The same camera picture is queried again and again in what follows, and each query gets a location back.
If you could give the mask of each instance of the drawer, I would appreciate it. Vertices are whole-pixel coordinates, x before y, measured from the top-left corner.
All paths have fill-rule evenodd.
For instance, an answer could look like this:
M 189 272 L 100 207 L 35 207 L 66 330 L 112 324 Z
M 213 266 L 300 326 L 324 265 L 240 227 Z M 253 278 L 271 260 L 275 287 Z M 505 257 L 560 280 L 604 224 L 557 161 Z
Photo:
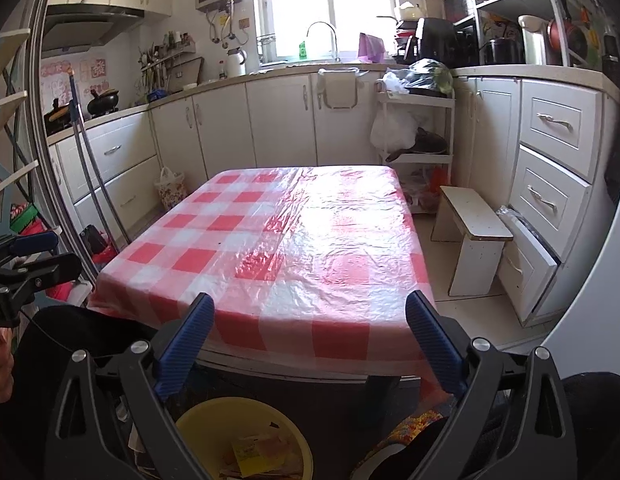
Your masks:
M 523 323 L 552 280 L 557 262 L 514 216 L 500 218 L 514 238 L 503 247 L 497 276 Z
M 87 133 L 104 182 L 156 155 L 147 112 L 95 126 Z M 76 142 L 74 137 L 70 137 L 59 142 L 57 146 L 61 166 L 68 183 L 68 191 L 72 200 L 77 202 L 88 195 L 89 190 Z M 92 177 L 92 184 L 97 187 L 99 184 L 85 149 L 84 155 Z
M 520 147 L 510 204 L 562 261 L 579 229 L 591 189 L 590 184 L 549 158 Z
M 599 153 L 602 106 L 600 92 L 525 80 L 520 142 L 592 182 Z
M 159 195 L 154 188 L 154 181 L 159 179 L 159 172 L 159 161 L 154 156 L 106 184 L 110 199 L 127 230 L 160 205 Z M 96 193 L 113 236 L 117 239 L 121 238 L 121 230 L 108 208 L 101 188 Z M 84 227 L 93 224 L 97 229 L 104 230 L 90 195 L 81 199 L 74 205 L 74 208 Z

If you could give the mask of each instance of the silver screw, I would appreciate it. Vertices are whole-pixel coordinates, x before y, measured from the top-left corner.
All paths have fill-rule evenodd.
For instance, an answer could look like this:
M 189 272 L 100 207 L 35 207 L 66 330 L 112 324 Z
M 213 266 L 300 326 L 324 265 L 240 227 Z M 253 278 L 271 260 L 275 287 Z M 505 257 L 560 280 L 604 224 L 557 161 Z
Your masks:
M 539 359 L 543 360 L 546 360 L 550 357 L 550 352 L 548 351 L 548 349 L 543 348 L 542 346 L 536 348 L 535 354 Z
M 135 341 L 130 345 L 133 354 L 142 354 L 148 350 L 149 344 L 146 341 Z
M 74 361 L 75 363 L 80 363 L 85 359 L 86 356 L 87 353 L 85 352 L 85 350 L 77 350 L 72 354 L 72 361 Z
M 490 349 L 490 342 L 483 337 L 478 337 L 472 341 L 472 346 L 474 346 L 474 348 L 476 348 L 479 352 L 487 352 Z

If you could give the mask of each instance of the plastic table cover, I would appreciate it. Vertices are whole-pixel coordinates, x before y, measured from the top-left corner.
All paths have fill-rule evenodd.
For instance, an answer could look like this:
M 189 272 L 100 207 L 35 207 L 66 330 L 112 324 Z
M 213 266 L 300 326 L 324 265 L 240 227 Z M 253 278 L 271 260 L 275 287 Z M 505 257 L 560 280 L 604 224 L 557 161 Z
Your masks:
M 405 320 L 430 299 L 395 172 L 384 166 L 225 171 L 166 213 L 100 273 L 90 307 L 151 326 L 200 292 L 215 300 L 204 348 L 295 368 L 422 377 Z

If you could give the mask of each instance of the stool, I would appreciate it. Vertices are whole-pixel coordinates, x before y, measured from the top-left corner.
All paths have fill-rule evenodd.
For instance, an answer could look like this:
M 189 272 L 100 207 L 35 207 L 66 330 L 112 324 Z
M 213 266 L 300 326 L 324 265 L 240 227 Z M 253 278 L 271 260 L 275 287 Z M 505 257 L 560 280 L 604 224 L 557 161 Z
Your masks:
M 484 296 L 490 291 L 503 245 L 513 236 L 474 189 L 441 186 L 430 239 L 462 241 L 449 296 Z

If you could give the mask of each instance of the tile floor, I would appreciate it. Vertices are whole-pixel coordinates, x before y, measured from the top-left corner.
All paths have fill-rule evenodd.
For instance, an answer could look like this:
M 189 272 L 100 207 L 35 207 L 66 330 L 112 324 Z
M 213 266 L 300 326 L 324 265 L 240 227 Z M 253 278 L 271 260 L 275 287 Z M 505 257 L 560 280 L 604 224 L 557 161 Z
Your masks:
M 437 310 L 456 319 L 470 337 L 482 336 L 500 349 L 516 348 L 527 352 L 540 344 L 557 320 L 523 328 L 498 278 L 486 296 L 451 298 L 448 288 L 455 271 L 461 243 L 430 240 L 434 216 L 413 215 L 421 249 L 426 260 Z

